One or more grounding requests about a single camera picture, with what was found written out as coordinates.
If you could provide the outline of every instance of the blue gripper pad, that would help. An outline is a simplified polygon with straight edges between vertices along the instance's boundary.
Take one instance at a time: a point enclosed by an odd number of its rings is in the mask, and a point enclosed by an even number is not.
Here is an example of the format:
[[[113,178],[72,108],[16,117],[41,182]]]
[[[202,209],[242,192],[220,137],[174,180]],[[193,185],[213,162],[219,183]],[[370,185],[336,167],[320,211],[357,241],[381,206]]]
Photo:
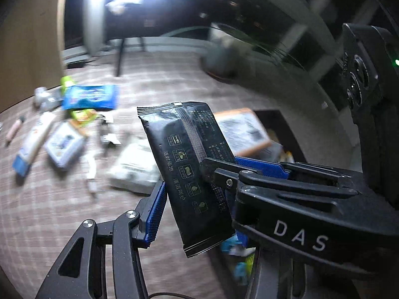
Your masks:
[[[252,158],[238,157],[238,156],[235,157],[235,160],[239,165],[251,167],[256,170],[261,170],[264,176],[285,178],[285,179],[288,178],[288,173],[284,171],[282,166],[280,166],[277,163],[263,162],[262,160],[256,160]],[[238,230],[236,230],[235,232],[237,234],[238,240],[242,243],[244,247],[247,247],[249,242],[247,235],[241,233]]]
[[[153,193],[156,194],[156,197],[153,203],[149,201],[147,204],[150,206],[150,211],[148,213],[147,220],[145,221],[146,228],[144,242],[147,244],[147,246],[150,246],[151,242],[155,240],[159,223],[161,222],[162,214],[165,209],[167,199],[165,183],[163,182],[159,189],[155,187]]]

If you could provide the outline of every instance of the white tube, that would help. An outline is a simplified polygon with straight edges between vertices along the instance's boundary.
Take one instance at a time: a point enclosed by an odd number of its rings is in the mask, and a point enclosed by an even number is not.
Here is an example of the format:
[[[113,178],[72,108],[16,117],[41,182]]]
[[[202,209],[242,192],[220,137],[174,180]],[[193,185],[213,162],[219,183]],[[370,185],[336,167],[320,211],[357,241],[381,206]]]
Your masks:
[[[28,137],[24,140],[23,146],[19,150],[17,157],[12,164],[13,169],[19,175],[26,176],[33,160],[35,159],[37,151],[50,131],[54,119],[55,114],[44,112],[40,116],[39,121],[29,132]]]

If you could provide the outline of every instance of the bolt head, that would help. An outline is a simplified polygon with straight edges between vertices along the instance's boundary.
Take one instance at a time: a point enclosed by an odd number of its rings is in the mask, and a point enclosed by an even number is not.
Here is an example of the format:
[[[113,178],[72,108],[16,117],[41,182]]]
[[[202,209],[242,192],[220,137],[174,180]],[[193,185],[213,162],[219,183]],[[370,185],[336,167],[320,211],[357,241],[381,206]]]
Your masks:
[[[94,225],[94,221],[91,219],[87,219],[83,222],[83,227],[85,227],[85,228],[90,228],[93,225]]]
[[[231,178],[227,179],[226,186],[227,186],[227,188],[231,188],[233,186],[233,180]]]
[[[127,218],[134,218],[134,217],[136,217],[137,216],[137,211],[135,211],[135,210],[129,210],[127,213],[126,213],[126,217]]]

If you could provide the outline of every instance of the small box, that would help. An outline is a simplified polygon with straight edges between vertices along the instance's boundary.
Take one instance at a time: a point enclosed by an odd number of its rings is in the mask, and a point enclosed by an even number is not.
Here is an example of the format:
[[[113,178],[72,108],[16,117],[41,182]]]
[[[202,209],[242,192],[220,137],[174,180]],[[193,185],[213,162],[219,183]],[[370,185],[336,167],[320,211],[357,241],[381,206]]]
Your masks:
[[[55,165],[67,170],[72,160],[79,155],[86,142],[84,132],[73,120],[63,122],[45,144],[45,149]]]

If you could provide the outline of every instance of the plastic bag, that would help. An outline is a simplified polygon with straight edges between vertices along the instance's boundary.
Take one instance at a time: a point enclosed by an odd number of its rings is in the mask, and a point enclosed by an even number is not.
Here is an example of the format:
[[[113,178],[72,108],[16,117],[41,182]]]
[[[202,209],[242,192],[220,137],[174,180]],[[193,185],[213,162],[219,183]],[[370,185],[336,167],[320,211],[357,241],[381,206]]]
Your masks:
[[[231,237],[224,190],[201,179],[200,162],[212,157],[235,162],[210,110],[203,102],[137,108],[166,191],[187,257]]]
[[[109,184],[136,193],[151,194],[161,173],[147,139],[131,137],[108,171]]]
[[[117,85],[73,85],[65,90],[64,110],[115,109]]]
[[[65,95],[67,88],[76,85],[75,81],[70,76],[61,78],[61,93]],[[92,122],[97,117],[97,111],[94,109],[83,109],[71,111],[71,117],[75,119],[81,126]]]

